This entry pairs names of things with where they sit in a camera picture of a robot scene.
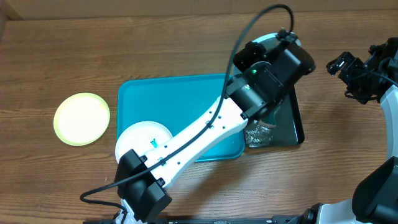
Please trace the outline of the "green scrubbing sponge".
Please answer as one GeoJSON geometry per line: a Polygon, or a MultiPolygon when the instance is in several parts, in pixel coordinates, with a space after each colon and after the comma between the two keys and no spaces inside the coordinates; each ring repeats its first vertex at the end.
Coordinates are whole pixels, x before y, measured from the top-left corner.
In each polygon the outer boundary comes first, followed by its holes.
{"type": "Polygon", "coordinates": [[[277,125],[277,121],[276,121],[276,114],[278,113],[279,108],[276,108],[274,110],[272,110],[267,117],[265,117],[262,122],[264,123],[264,126],[268,127],[268,128],[274,128],[277,125]]]}

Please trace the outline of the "light blue plate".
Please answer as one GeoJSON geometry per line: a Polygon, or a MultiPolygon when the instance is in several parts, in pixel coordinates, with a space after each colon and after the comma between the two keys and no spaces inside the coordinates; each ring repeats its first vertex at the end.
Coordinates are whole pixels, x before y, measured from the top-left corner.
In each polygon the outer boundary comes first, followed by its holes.
{"type": "Polygon", "coordinates": [[[254,74],[254,70],[260,70],[262,68],[266,68],[270,70],[275,76],[278,76],[280,73],[292,73],[293,70],[302,64],[302,48],[301,45],[297,45],[295,42],[289,42],[286,40],[278,41],[275,37],[275,33],[266,34],[260,36],[250,42],[261,43],[267,50],[275,47],[279,43],[285,42],[286,49],[279,55],[279,57],[273,63],[269,62],[258,62],[249,67],[244,72],[240,72],[233,64],[233,76],[237,77],[240,74],[244,74],[248,72],[250,74],[254,74]]]}

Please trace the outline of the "black rectangular water tray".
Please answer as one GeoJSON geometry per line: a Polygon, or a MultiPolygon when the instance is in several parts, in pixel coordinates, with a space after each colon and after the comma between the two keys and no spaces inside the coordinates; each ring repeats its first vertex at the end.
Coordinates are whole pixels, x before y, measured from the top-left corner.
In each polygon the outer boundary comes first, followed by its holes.
{"type": "Polygon", "coordinates": [[[277,108],[276,127],[268,128],[262,120],[255,120],[244,129],[247,148],[294,146],[304,142],[305,135],[294,88],[277,108]]]}

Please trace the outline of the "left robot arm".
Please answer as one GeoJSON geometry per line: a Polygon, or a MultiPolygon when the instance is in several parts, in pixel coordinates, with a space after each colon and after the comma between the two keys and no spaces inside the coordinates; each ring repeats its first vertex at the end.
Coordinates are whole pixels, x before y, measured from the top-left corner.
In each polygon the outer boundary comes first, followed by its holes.
{"type": "Polygon", "coordinates": [[[295,83],[311,73],[315,62],[296,41],[281,40],[266,49],[248,42],[235,50],[222,94],[192,124],[154,147],[149,128],[135,124],[117,140],[115,183],[121,198],[118,223],[145,223],[171,202],[167,190],[199,157],[248,124],[266,117],[279,106],[295,83]]]}

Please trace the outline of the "pink white plate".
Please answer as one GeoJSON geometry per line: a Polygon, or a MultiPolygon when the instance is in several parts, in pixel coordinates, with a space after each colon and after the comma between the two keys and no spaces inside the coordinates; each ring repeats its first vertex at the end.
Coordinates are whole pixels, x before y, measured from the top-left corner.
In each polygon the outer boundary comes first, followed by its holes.
{"type": "Polygon", "coordinates": [[[117,163],[120,158],[133,149],[139,156],[171,140],[172,133],[155,121],[141,121],[125,129],[118,137],[115,147],[117,163]]]}

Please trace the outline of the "yellow-green plate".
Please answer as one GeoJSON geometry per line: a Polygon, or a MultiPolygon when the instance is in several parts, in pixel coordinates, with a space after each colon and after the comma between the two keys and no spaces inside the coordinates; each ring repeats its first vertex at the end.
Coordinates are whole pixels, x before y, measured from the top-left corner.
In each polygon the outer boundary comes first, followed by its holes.
{"type": "Polygon", "coordinates": [[[85,146],[104,134],[110,117],[109,106],[102,97],[93,93],[77,93],[57,108],[53,128],[65,144],[85,146]]]}

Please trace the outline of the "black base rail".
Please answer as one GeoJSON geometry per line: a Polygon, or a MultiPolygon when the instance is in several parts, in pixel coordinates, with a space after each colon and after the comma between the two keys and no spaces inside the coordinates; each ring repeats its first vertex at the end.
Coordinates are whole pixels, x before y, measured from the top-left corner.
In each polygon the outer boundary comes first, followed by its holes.
{"type": "MultiPolygon", "coordinates": [[[[104,220],[92,220],[92,221],[83,221],[83,224],[116,224],[121,223],[123,219],[123,215],[117,213],[111,219],[104,220]]],[[[128,217],[125,218],[123,223],[142,223],[134,222],[135,219],[132,220],[128,217]]],[[[291,224],[291,223],[300,223],[301,216],[273,216],[272,218],[230,218],[230,219],[166,219],[166,218],[158,218],[153,221],[149,221],[146,223],[149,224],[291,224]]]]}

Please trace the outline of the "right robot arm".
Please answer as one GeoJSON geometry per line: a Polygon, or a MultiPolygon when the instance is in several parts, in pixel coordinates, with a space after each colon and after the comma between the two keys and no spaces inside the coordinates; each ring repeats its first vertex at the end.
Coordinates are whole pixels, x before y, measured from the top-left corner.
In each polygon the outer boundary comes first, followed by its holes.
{"type": "Polygon", "coordinates": [[[305,209],[304,223],[397,222],[397,39],[369,53],[332,60],[328,72],[346,88],[322,83],[305,103],[314,145],[294,160],[295,195],[284,205],[305,209]]]}

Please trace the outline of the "teal plastic tray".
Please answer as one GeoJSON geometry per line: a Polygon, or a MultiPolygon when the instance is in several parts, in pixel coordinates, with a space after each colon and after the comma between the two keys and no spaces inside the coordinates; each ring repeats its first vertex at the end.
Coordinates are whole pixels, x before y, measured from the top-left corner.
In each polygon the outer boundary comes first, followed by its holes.
{"type": "Polygon", "coordinates": [[[118,93],[118,137],[131,125],[155,121],[173,138],[146,151],[151,166],[166,159],[171,166],[196,160],[239,157],[245,148],[240,109],[220,98],[225,75],[131,80],[118,93]]]}

